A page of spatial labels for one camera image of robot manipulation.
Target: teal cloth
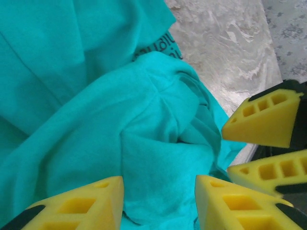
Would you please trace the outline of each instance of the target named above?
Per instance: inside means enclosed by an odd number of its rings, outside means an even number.
[[[0,3],[0,226],[122,175],[123,230],[191,230],[195,176],[244,146],[182,61],[162,0]]]

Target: wrinkled fabric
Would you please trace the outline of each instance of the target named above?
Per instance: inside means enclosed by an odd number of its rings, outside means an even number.
[[[161,46],[174,22],[164,2],[0,7],[0,226],[122,175],[123,230],[193,229],[195,176],[244,145],[221,140],[225,112],[172,38]]]

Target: yellow plastic block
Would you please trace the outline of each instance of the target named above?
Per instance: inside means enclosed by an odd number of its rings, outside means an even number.
[[[210,176],[197,176],[201,230],[301,230],[275,206],[289,202]]]
[[[227,172],[236,184],[282,197],[276,186],[307,183],[307,149],[230,166]]]
[[[46,207],[23,230],[119,230],[124,184],[120,176],[41,200]]]
[[[246,99],[224,125],[223,138],[289,148],[302,95],[278,89],[250,102]]]

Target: white marble texture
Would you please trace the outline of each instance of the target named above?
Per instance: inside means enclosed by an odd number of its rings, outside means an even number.
[[[244,99],[282,81],[261,0],[166,0],[170,32],[228,115]],[[233,164],[245,162],[253,145]]]

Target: teal fabric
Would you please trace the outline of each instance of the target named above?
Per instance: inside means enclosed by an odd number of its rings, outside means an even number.
[[[191,230],[197,174],[244,144],[182,61],[162,0],[0,3],[0,226],[122,175],[123,230]]]

